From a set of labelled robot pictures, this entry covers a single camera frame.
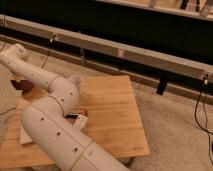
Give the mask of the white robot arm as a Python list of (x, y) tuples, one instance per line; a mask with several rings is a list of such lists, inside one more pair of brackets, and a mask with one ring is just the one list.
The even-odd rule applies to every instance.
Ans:
[(34, 142), (62, 171), (130, 171), (65, 119), (79, 100), (82, 78), (65, 78), (28, 63), (27, 57), (20, 44), (0, 52), (1, 64), (48, 92), (21, 115)]

